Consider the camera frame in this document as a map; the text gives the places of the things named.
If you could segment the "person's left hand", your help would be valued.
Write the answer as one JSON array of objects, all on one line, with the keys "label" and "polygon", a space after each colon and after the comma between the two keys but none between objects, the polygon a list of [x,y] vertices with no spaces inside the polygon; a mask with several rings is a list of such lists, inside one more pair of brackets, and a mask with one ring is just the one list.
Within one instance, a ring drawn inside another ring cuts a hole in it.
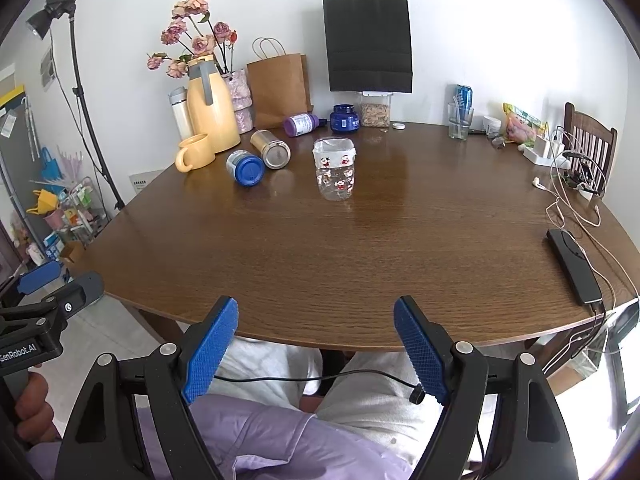
[{"label": "person's left hand", "polygon": [[20,418],[16,434],[27,443],[53,442],[60,436],[53,421],[53,408],[47,402],[48,393],[44,377],[29,372],[27,385],[15,404],[15,413]]}]

